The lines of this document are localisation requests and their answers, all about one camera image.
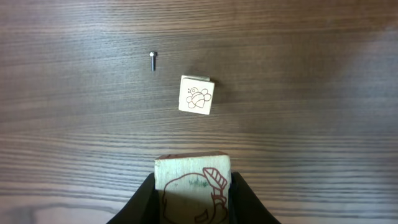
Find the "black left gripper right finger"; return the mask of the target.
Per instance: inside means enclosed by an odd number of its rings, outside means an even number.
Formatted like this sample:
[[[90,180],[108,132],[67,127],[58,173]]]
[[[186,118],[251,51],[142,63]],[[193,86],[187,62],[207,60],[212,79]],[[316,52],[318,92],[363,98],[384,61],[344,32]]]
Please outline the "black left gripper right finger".
[[[280,224],[239,172],[231,173],[228,197],[230,224]]]

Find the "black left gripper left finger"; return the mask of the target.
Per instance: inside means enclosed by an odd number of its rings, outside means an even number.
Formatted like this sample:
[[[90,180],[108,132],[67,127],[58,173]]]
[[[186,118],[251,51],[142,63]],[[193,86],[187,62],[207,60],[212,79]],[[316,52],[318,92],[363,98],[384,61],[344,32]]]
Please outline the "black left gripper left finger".
[[[159,224],[160,200],[155,175],[149,174],[127,204],[107,224]]]

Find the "number 8 wooden block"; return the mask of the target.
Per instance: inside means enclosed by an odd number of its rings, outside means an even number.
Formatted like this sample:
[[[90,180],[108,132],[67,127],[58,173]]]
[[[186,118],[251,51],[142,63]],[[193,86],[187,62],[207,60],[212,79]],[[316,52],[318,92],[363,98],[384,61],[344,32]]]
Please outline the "number 8 wooden block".
[[[178,109],[180,111],[209,115],[215,83],[209,77],[182,75]]]

